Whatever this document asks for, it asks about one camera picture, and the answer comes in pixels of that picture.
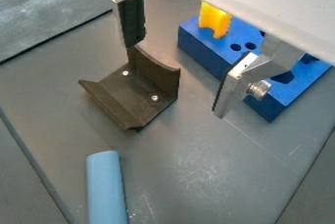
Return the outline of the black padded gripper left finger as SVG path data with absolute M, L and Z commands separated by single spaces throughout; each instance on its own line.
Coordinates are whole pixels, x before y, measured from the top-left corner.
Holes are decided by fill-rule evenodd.
M 143 0 L 111 0 L 117 12 L 123 42 L 127 48 L 144 38 Z

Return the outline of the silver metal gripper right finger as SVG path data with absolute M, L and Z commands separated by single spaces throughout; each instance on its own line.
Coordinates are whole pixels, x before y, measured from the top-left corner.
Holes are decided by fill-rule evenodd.
M 246 95 L 261 100 L 270 88 L 265 79 L 289 71 L 304 53 L 281 39 L 265 34 L 259 55 L 245 53 L 225 74 L 211 106 L 214 115 L 222 118 Z

